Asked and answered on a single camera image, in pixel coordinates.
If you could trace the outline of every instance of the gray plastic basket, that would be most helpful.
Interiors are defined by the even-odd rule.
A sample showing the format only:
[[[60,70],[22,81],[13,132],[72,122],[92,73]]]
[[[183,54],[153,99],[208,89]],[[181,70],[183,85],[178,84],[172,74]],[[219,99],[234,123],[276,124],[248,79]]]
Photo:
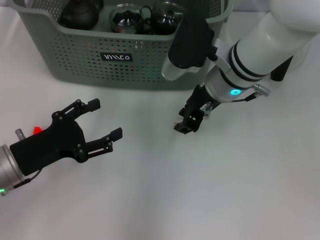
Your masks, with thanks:
[[[233,0],[180,0],[187,9],[205,16],[219,36],[230,15]],[[68,29],[57,23],[68,0],[10,0],[44,59],[59,80],[98,86],[148,90],[192,89],[201,83],[208,63],[198,73],[177,81],[162,77],[163,60],[172,35],[137,35],[110,31],[109,13],[121,3],[152,6],[148,0],[105,0],[99,22],[92,31]],[[130,53],[133,62],[102,61],[100,53]]]

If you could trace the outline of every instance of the black bracket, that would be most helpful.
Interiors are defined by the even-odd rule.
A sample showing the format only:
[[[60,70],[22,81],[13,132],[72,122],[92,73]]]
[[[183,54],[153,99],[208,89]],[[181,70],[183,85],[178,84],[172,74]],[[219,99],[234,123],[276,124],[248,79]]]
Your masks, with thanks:
[[[113,151],[113,142],[123,137],[118,128],[101,139],[86,142],[75,121],[88,112],[100,109],[99,99],[88,104],[77,100],[61,111],[52,114],[52,124],[42,132],[10,146],[22,173],[27,176],[62,158],[73,158],[78,163]]]
[[[197,85],[190,98],[186,101],[184,108],[179,112],[179,115],[183,117],[183,121],[177,123],[174,129],[183,134],[198,131],[205,115],[201,108],[205,104],[210,104],[210,110],[212,111],[220,105],[220,102],[214,100],[208,94],[205,86],[200,87],[200,85]]]

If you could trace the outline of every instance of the white robotic arm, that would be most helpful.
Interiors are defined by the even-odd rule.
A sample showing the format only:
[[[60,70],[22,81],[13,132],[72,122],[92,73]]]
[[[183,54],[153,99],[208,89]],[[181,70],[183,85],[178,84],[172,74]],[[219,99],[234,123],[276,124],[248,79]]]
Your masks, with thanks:
[[[228,53],[219,57],[214,56],[213,46],[207,49],[206,57],[218,67],[208,73],[203,87],[196,87],[179,113],[183,116],[183,121],[174,129],[184,134],[196,132],[205,115],[201,110],[204,104],[207,104],[207,110],[213,110],[220,103],[233,102],[252,87],[268,95],[268,91],[257,83],[320,33],[320,1],[271,0],[270,6],[270,12]],[[162,68],[162,73],[168,80],[173,80],[177,72],[180,77],[183,72],[194,72],[194,67],[200,67],[192,65],[192,68],[186,68],[187,64],[179,64],[178,57],[175,57],[177,53],[184,52],[183,49],[175,50],[179,45],[176,39],[183,39],[179,35],[186,34],[183,28],[184,25],[189,25],[188,18],[198,17],[185,18],[186,22],[181,23],[182,30],[178,29],[171,46],[174,49],[170,48],[168,53],[167,59],[171,65],[166,61]],[[200,51],[203,51],[202,45],[198,43],[198,46],[201,46]]]

